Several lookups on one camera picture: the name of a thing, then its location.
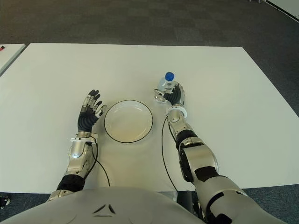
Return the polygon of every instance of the white plate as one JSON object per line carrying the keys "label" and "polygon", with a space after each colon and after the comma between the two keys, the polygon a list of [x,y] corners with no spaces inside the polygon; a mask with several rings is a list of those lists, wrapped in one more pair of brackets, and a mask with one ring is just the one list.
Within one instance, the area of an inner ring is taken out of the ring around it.
{"label": "white plate", "polygon": [[113,105],[105,116],[105,130],[116,141],[131,143],[144,138],[153,126],[149,108],[135,100]]}

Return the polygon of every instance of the plate rim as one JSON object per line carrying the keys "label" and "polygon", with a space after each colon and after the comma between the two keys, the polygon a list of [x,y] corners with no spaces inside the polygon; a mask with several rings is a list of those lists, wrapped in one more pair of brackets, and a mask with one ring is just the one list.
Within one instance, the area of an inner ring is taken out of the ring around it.
{"label": "plate rim", "polygon": [[[106,129],[105,121],[106,121],[106,116],[107,116],[108,112],[110,111],[110,109],[111,109],[112,107],[114,107],[115,105],[117,105],[117,104],[119,104],[119,103],[121,103],[121,102],[125,102],[125,101],[135,101],[135,102],[138,102],[138,103],[144,105],[144,106],[149,110],[150,115],[151,115],[151,126],[150,126],[149,131],[146,133],[145,136],[143,136],[142,138],[140,138],[140,139],[138,139],[138,140],[136,140],[136,141],[130,141],[130,142],[118,141],[118,140],[114,139],[114,138],[108,133],[108,131],[107,131],[107,129]],[[111,139],[113,139],[114,141],[117,141],[117,142],[120,142],[120,143],[125,143],[125,144],[127,144],[127,143],[137,142],[137,141],[140,141],[141,139],[144,139],[144,138],[150,133],[150,131],[151,131],[152,127],[153,127],[153,124],[154,124],[153,114],[152,114],[152,112],[150,111],[149,107],[146,106],[144,103],[142,103],[142,102],[140,102],[140,101],[138,101],[138,100],[134,100],[134,99],[126,99],[126,100],[122,100],[122,101],[119,101],[119,102],[113,104],[113,105],[109,108],[109,110],[107,110],[107,112],[106,112],[106,114],[105,114],[105,118],[104,118],[104,128],[105,128],[105,131],[106,131],[107,135],[108,135]]]}

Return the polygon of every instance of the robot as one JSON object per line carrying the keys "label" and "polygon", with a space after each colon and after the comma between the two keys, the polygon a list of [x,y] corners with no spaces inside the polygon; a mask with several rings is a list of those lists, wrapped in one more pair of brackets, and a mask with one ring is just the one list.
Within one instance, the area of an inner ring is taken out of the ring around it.
{"label": "robot", "polygon": [[[106,105],[92,90],[83,102],[78,134],[72,138],[69,165],[57,190],[44,204],[3,224],[283,224],[263,209],[232,180],[218,173],[212,150],[186,122],[185,92],[179,83],[172,93],[154,90],[170,104],[167,122],[176,143],[183,178],[194,184],[204,219],[199,219],[170,198],[144,189],[102,187],[83,190],[98,156],[92,127]],[[97,153],[93,154],[93,144]]]}

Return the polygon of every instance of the blue bottle cap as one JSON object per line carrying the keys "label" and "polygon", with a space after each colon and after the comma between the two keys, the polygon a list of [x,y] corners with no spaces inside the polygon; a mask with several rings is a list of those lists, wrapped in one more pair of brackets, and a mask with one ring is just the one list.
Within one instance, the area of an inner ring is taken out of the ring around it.
{"label": "blue bottle cap", "polygon": [[172,72],[167,72],[165,74],[165,79],[169,82],[171,82],[174,79],[174,74]]}

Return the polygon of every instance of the gray carpet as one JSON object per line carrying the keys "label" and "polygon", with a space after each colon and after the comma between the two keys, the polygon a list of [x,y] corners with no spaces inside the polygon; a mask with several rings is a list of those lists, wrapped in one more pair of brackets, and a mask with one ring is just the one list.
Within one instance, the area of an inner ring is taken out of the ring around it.
{"label": "gray carpet", "polygon": [[[2,0],[0,42],[240,46],[299,115],[299,23],[247,0]],[[266,211],[299,223],[299,185],[247,189]],[[12,194],[0,220],[46,200]]]}

